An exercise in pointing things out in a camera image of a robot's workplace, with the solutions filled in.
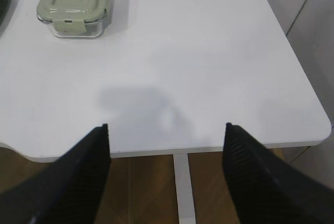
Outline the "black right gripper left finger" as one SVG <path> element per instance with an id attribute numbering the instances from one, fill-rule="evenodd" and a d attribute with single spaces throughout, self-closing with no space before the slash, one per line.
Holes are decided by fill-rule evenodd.
<path id="1" fill-rule="evenodd" d="M 111 164 L 107 124 L 1 194 L 1 223 L 94 223 Z"/>

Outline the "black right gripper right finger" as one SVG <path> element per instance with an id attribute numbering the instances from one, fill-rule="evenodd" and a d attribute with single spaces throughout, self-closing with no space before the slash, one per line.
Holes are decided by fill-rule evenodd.
<path id="1" fill-rule="evenodd" d="M 240 223 L 333 223 L 333 190 L 226 124 L 222 167 Z"/>

